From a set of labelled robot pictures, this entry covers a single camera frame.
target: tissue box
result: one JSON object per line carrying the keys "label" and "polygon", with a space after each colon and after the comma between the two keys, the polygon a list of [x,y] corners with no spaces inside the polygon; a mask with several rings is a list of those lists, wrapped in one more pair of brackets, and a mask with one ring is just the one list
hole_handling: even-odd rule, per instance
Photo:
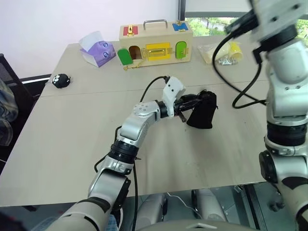
{"label": "tissue box", "polygon": [[80,51],[82,52],[84,59],[96,67],[104,65],[106,62],[115,57],[116,54],[113,45],[110,42],[105,41],[94,43],[88,51],[83,48],[80,49]]}

